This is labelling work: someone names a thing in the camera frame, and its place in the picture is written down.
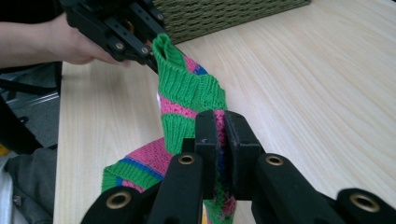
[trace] wooden table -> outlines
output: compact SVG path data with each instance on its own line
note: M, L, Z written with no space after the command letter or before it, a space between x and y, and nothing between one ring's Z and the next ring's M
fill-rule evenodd
M177 46L316 190L366 189L396 207L394 2L314 0ZM79 223L104 167L163 136L157 85L137 63L64 65L55 223ZM249 203L235 223L254 223Z

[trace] knitted sock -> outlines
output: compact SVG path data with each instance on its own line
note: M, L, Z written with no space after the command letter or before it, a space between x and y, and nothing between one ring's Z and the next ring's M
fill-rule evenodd
M167 35L153 42L159 68L159 89L164 138L145 145L104 170L102 191L127 186L143 192L163 180L171 158L181 152L184 138L193 138L195 116L215 110L219 140L226 144L223 110L225 92L218 81L198 63L182 54ZM208 223L232 223L236 201L229 196L222 150L219 156L218 192L205 201Z

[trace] hole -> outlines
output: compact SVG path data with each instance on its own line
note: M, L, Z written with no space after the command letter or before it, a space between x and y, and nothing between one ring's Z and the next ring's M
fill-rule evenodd
M350 195L349 200L352 201L352 203L355 204L360 209L363 209L364 211L372 212L372 213L379 211L378 203L372 198L367 197L366 195L360 193L354 193Z
M194 163L195 158L193 156L181 156L178 158L178 162L184 165L190 165Z
M124 207L132 200L132 196L129 192L123 190L112 194L106 200L106 206L110 209L119 209Z
M164 222L164 224L178 224L178 223L180 223L180 221L178 220L177 217L168 217Z
M268 156L265 160L271 165L283 165L283 160L278 156Z
M328 220L325 220L323 218L315 218L314 223L315 224L330 224L330 222Z

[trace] person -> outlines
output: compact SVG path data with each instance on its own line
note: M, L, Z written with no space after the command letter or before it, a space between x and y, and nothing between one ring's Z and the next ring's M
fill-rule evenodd
M6 1L0 6L3 8L0 9L0 69L51 62L84 64L93 60L128 65L128 62L117 62L76 28L70 27L64 13L41 22L5 20L2 16L7 13L14 15L6 11L7 4L16 6L20 0L13 2ZM52 2L24 3L43 3L41 9L44 10ZM56 149L38 148L32 155L0 157L0 223L52 223L56 156Z

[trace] sock cuff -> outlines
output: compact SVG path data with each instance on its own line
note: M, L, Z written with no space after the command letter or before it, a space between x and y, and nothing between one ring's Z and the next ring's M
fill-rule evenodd
M167 35L159 35L153 42L159 67L159 93L171 102L198 113L207 109L225 109L225 91L211 75L190 73L183 54L174 47Z

